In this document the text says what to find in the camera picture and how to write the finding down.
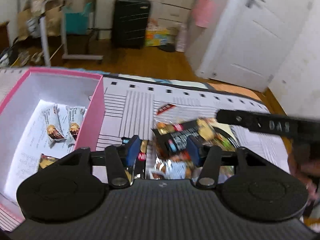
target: teal bag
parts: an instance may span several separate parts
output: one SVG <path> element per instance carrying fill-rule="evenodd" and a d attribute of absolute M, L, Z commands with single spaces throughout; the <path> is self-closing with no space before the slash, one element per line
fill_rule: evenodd
<path fill-rule="evenodd" d="M 89 14 L 91 3 L 87 3 L 83 12 L 75 13 L 71 8 L 64 7 L 63 13 L 65 15 L 66 33 L 85 35 L 89 25 Z"/>

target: pink box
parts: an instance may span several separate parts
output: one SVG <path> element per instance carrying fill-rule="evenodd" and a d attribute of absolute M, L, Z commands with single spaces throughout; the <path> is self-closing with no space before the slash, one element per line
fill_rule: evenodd
<path fill-rule="evenodd" d="M 95 150 L 104 117 L 103 76 L 99 74 L 31 67 L 0 104 L 0 213 L 20 223 L 24 217 L 16 203 L 16 190 L 37 172 L 41 153 L 62 158 L 73 150 L 59 142 L 48 147 L 43 107 L 58 104 L 62 132 L 68 118 L 65 106 L 86 108 L 74 149 Z"/>

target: rolling table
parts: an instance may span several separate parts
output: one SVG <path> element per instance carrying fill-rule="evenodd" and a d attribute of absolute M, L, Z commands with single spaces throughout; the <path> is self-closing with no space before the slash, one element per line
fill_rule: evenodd
<path fill-rule="evenodd" d="M 46 30 L 46 23 L 45 23 L 45 5 L 47 2 L 53 0 L 43 0 L 41 6 L 41 17 L 40 17 L 40 31 L 41 31 L 41 44 L 42 50 L 44 53 L 44 62 L 46 66 L 51 66 L 51 58 L 49 54 L 49 45 L 48 45 L 48 37 L 47 37 L 47 30 Z M 82 60 L 102 60 L 102 55 L 82 55 L 82 54 L 68 54 L 67 48 L 67 33 L 66 33 L 66 26 L 65 26 L 65 16 L 62 13 L 62 21 L 61 21 L 61 46 L 57 49 L 57 51 L 63 46 L 64 54 L 62 56 L 63 59 L 82 59 Z"/>

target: black suitcase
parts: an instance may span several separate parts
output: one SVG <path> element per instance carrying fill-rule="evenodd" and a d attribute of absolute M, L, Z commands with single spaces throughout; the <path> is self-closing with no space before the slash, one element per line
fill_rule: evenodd
<path fill-rule="evenodd" d="M 112 44 L 117 47 L 142 47 L 150 9 L 148 0 L 115 0 Z"/>

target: snack bag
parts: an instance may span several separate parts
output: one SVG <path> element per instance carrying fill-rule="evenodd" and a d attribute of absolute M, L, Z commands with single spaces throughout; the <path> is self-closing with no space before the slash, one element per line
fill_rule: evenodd
<path fill-rule="evenodd" d="M 43 170 L 45 167 L 48 167 L 49 165 L 53 164 L 57 160 L 58 159 L 55 157 L 46 156 L 44 154 L 41 154 L 38 171 Z"/>
<path fill-rule="evenodd" d="M 69 119 L 69 133 L 67 135 L 67 139 L 75 142 L 83 121 L 85 108 L 66 106 L 66 110 L 68 111 Z"/>
<path fill-rule="evenodd" d="M 192 179 L 196 182 L 202 167 L 194 166 L 186 150 L 189 135 L 202 145 L 219 146 L 223 151 L 234 152 L 239 145 L 229 125 L 201 116 L 194 109 L 169 103 L 159 107 L 152 131 L 156 163 L 148 169 L 151 179 Z M 218 183 L 233 174 L 232 166 L 221 166 Z"/>
<path fill-rule="evenodd" d="M 122 137 L 121 139 L 122 139 L 122 145 L 126 145 L 130 141 L 130 138 L 127 138 L 127 137 Z M 144 179 L 145 178 L 148 143 L 149 143 L 148 140 L 141 140 L 140 152 L 138 154 L 138 157 L 137 157 L 134 165 L 131 167 L 125 168 L 125 172 L 127 174 L 127 177 L 129 179 L 129 181 L 131 181 L 131 182 L 133 182 L 134 179 Z M 125 156 L 122 156 L 121 153 L 119 153 L 119 156 L 120 156 L 120 159 L 125 158 Z"/>
<path fill-rule="evenodd" d="M 47 134 L 49 138 L 49 145 L 52 145 L 54 142 L 58 142 L 65 139 L 61 131 L 57 107 L 57 104 L 55 104 L 43 111 L 45 124 L 47 128 Z"/>

